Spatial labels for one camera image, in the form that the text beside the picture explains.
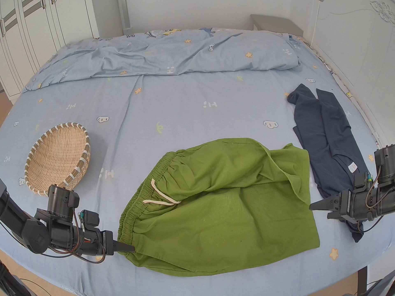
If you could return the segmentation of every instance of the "basket rim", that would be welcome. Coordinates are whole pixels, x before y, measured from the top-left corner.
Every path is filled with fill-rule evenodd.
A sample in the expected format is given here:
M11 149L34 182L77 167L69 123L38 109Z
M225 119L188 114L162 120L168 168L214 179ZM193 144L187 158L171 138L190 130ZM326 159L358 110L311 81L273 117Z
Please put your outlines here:
M43 143L44 140L48 138L48 136L53 135L54 131L59 131L59 128L61 129L66 129L68 127L74 127L74 128L79 128L81 129L84 134L85 134L85 148L84 151L82 152L81 158L78 161L78 164L74 168L74 170L66 177L66 179L63 180L58 186L65 188L67 185L69 185L75 178L76 176L81 172L82 167L88 162L88 155L91 151L91 141L88 135L88 131L85 129L84 126L82 126L79 123L62 123L59 125L56 125L52 127L51 129L47 130L32 146L32 149L29 151L29 155L26 159L26 164L25 164L25 169L24 169L24 178L26 181L26 185L31 190L32 192L41 195L41 196L48 196L48 190L38 190L32 187L28 173L29 173L29 167L30 167L30 162L32 160L32 157L34 156L35 152L37 151L37 148L40 146L40 143Z

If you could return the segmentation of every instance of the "green shorts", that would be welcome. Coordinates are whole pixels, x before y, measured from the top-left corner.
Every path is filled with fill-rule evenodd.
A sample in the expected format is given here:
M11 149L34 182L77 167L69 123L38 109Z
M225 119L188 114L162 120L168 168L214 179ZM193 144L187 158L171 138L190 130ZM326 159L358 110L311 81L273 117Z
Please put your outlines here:
M253 268L319 247L309 155L249 138L166 153L121 215L136 266L176 276Z

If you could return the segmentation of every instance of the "carved floral ornament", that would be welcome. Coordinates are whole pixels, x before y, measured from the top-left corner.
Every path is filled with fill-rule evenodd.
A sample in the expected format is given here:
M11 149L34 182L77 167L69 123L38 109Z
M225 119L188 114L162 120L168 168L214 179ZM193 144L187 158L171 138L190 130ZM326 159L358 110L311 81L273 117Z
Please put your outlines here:
M388 4L385 4L384 2L371 1L371 5L385 22L395 24L395 13L391 10Z

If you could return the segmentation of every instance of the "bed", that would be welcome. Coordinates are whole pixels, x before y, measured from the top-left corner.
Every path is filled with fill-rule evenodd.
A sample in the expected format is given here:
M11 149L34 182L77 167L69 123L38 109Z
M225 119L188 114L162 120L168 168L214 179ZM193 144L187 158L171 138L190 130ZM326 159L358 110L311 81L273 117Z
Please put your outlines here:
M63 48L27 84L1 127L0 173L10 195L30 214L46 208L47 198L25 185L27 154L44 131L66 121L78 122L88 130L92 148L89 169L75 188L81 198L79 209L99 213L100 228L116 234L127 202L167 151L226 137L250 137L269 149L290 142L301 147L292 130L294 105L286 100L300 83L313 93L319 88L335 94L368 169L375 172L369 156L384 142L383 137L388 141L394 137L392 129L380 126L382 132L378 131L382 120L372 121L353 91L359 84L355 82L358 78L351 78L357 64L331 53L340 44L346 50L342 54L348 54L347 41L355 37L341 35L343 31L333 37L336 32L328 32L329 23L343 23L342 16L332 15L339 1L349 7L348 13L361 9L360 0L313 0L313 27L305 38L315 50L288 34L222 28L151 31L112 40L85 40ZM393 0L386 4L393 9ZM370 17L373 23L393 30L392 18L383 21L375 7L366 4L367 12L375 15ZM327 22L328 14L332 22ZM365 21L352 24L365 25ZM237 38L242 42L228 43ZM280 48L254 61L273 40ZM366 43L360 47L369 50L374 41ZM210 61L210 55L224 60ZM364 62L375 56L367 51ZM377 82L383 73L388 76L393 70L384 66ZM312 172L310 195L312 202L321 199ZM77 295L302 296L363 268L395 239L394 214L386 216L358 244L344 224L327 220L325 212L314 212L314 218L321 241L318 249L259 268L208 277L171 277L137 268L120 254L99 265L72 257L54 260L15 244L3 229L0 249L33 273ZM337 249L337 258L330 256L333 249Z

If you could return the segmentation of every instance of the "white drawstring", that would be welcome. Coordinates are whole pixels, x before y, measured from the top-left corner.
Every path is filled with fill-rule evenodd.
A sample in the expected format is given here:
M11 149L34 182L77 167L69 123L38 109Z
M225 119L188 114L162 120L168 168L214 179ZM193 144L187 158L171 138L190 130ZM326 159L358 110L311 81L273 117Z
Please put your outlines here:
M143 203L153 203L153 204L167 205L167 206L173 206L175 204L180 204L181 203L181 201L173 200L170 196L167 196L167 195L163 194L160 190L158 190L158 188L155 185L155 180L154 179L151 180L151 185L154 188L154 190L160 196L164 197L166 200L168 200L171 203L162 202L162 201L159 201L159 200L143 200Z

